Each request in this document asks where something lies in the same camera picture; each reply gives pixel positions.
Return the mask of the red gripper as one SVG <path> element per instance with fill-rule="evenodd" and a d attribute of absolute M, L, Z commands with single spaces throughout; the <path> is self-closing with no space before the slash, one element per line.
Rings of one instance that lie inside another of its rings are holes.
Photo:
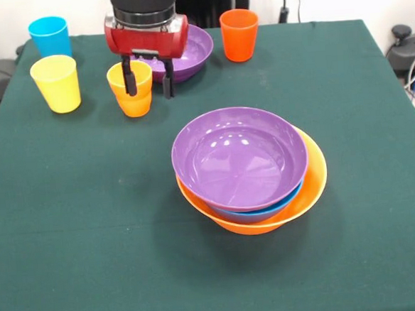
<path fill-rule="evenodd" d="M 104 36 L 111 52 L 122 56 L 122 72 L 125 92 L 136 96 L 134 72 L 131 71 L 129 55 L 152 55 L 162 58 L 165 75 L 162 78 L 164 97 L 175 96 L 174 70 L 171 58 L 180 58 L 185 51 L 188 38 L 188 19 L 177 14 L 166 24 L 154 28 L 132 28 L 118 23 L 113 15 L 104 19 Z"/>

